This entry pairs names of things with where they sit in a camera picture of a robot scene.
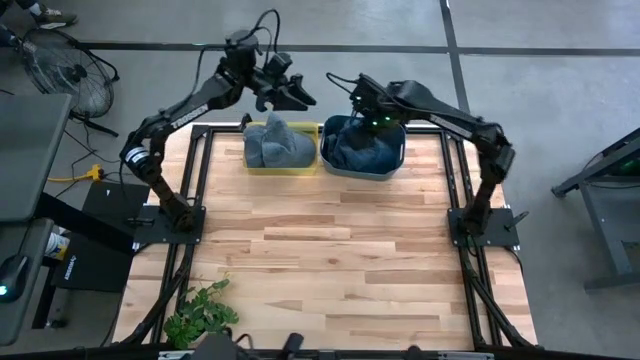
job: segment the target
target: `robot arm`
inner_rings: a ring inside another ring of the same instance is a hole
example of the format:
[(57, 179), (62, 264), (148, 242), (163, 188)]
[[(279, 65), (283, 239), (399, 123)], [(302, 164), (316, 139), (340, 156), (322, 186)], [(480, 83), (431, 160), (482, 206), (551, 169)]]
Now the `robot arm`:
[(212, 77), (200, 90), (158, 114), (146, 118), (129, 134), (120, 159), (160, 199), (160, 207), (175, 231), (189, 231), (194, 215), (186, 199), (174, 193), (162, 177), (165, 143), (169, 135), (211, 110), (228, 108), (240, 100), (244, 88), (257, 96), (256, 108), (304, 111), (316, 101), (302, 88), (302, 75), (287, 78), (292, 61), (286, 53), (276, 53), (264, 68), (256, 67), (258, 39), (248, 31), (238, 31), (226, 39), (225, 56)]
[(447, 105), (417, 81), (391, 82), (385, 88), (360, 74), (353, 83), (356, 87), (349, 98), (353, 110), (364, 116), (365, 127), (379, 131), (398, 123), (406, 125), (411, 120), (424, 119), (476, 146), (482, 183), (473, 201), (467, 204), (459, 225), (469, 235), (481, 235), (490, 215), (491, 196), (507, 176), (515, 156), (502, 127)]

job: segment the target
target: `metal stand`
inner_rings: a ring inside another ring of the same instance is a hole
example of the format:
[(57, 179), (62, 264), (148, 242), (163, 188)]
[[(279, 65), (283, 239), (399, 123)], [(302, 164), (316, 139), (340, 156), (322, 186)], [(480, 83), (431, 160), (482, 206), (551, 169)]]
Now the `metal stand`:
[(135, 241), (140, 244), (197, 244), (202, 238), (206, 208), (194, 209), (193, 230), (178, 232), (171, 229), (169, 219), (159, 206), (143, 206), (137, 221), (143, 224), (136, 230)]
[(87, 125), (87, 127), (89, 127), (89, 128), (92, 128), (92, 129), (94, 129), (94, 130), (97, 130), (97, 131), (103, 132), (103, 133), (108, 134), (108, 135), (111, 135), (111, 136), (113, 136), (113, 137), (118, 137), (118, 136), (119, 136), (119, 134), (118, 134), (117, 132), (115, 132), (115, 131), (113, 131), (113, 130), (111, 130), (111, 129), (107, 128), (107, 127), (104, 127), (104, 126), (102, 126), (102, 125), (99, 125), (99, 124), (94, 123), (93, 121), (91, 121), (91, 120), (90, 120), (90, 118), (89, 118), (89, 117), (80, 117), (80, 116), (76, 116), (75, 118), (76, 118), (76, 119), (78, 119), (78, 120), (80, 120), (80, 121), (82, 121), (82, 122), (83, 122), (85, 125)]
[(591, 223), (608, 251), (614, 275), (585, 282), (586, 291), (640, 284), (640, 272), (634, 271), (627, 254), (629, 245), (640, 244), (640, 178), (606, 176), (640, 158), (640, 128), (598, 155), (603, 158), (551, 189), (559, 198), (580, 189)]
[(464, 231), (460, 230), (458, 222), (464, 209), (449, 209), (447, 219), (449, 220), (449, 233), (454, 246), (471, 247), (477, 246), (498, 246), (512, 247), (520, 245), (518, 231), (514, 224), (513, 212), (511, 209), (491, 209), (491, 217), (484, 234), (473, 239), (473, 243)]

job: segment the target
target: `gray floor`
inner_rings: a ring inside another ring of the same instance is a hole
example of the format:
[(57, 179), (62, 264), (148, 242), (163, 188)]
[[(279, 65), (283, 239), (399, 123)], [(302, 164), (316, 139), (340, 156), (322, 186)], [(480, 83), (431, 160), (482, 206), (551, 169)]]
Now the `gray floor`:
[[(640, 4), (633, 0), (450, 0), (460, 46), (640, 48)], [(68, 32), (80, 39), (218, 43), (224, 34), (253, 24), (264, 9), (283, 17), (281, 44), (446, 45), (439, 2), (249, 0), (50, 0), (79, 13)], [(31, 24), (19, 9), (3, 19), (17, 29)], [(101, 122), (122, 134), (158, 108), (179, 100), (193, 79), (193, 52), (99, 52), (118, 67), (116, 102)], [(294, 71), (319, 105), (289, 118), (323, 121), (349, 111), (345, 94), (324, 79), (366, 72), (380, 82), (416, 79), (455, 104), (447, 55), (294, 53)], [(204, 73), (219, 54), (206, 58)], [(591, 156), (638, 125), (640, 57), (498, 57), (461, 59), (471, 109), (503, 124), (518, 156), (504, 188), (516, 211), (531, 215), (519, 225), (525, 283), (541, 345), (557, 350), (638, 357), (640, 288), (587, 295), (584, 281), (608, 274), (603, 249), (582, 199), (554, 198), (549, 189), (579, 171)], [(16, 57), (0, 52), (0, 88), (20, 94), (36, 89)], [(237, 120), (253, 108), (248, 95), (233, 109), (206, 121)], [(75, 124), (69, 130), (84, 136)], [(92, 135), (92, 145), (115, 159), (122, 141)], [(65, 138), (52, 174), (68, 175), (84, 150)], [(97, 159), (78, 164), (85, 171)], [(109, 170), (114, 169), (104, 164)], [(60, 186), (47, 185), (56, 193)], [(81, 206), (88, 184), (63, 196)], [(1, 353), (98, 345), (107, 333), (117, 296), (70, 295), (70, 325), (63, 330), (26, 331)]]

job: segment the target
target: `butcher block table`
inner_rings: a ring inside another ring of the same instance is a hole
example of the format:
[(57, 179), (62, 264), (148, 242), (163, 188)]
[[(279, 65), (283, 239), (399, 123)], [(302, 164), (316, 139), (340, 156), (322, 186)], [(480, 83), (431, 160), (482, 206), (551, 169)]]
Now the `butcher block table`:
[[(173, 189), (180, 187), (190, 133), (186, 127), (167, 142), (163, 169)], [(465, 147), (477, 189), (475, 149)], [(439, 136), (409, 135), (404, 165), (385, 182), (334, 176), (321, 165), (314, 176), (249, 175), (242, 153), (242, 134), (215, 134), (204, 234), (189, 281), (200, 287), (230, 277), (221, 301), (239, 314), (234, 334), (250, 333), (263, 349), (281, 348), (291, 332), (304, 335), (307, 349), (473, 349), (460, 260), (448, 235)], [(492, 202), (504, 204), (501, 189)], [(134, 258), (114, 341), (129, 335), (156, 301), (167, 249), (152, 245)], [(518, 263), (500, 248), (487, 248), (486, 256), (496, 301), (535, 343)], [(176, 259), (177, 266), (181, 252)]]

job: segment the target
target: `yellow basket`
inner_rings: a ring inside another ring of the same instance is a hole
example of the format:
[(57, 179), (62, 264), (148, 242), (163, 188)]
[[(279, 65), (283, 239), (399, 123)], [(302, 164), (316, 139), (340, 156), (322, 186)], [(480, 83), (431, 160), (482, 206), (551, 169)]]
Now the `yellow basket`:
[[(266, 125), (266, 122), (251, 122), (247, 126)], [(247, 167), (247, 159), (243, 155), (245, 169), (251, 175), (314, 175), (318, 169), (318, 123), (315, 122), (288, 122), (287, 125), (293, 131), (305, 134), (313, 140), (316, 146), (316, 157), (313, 163), (306, 168), (250, 168)]]

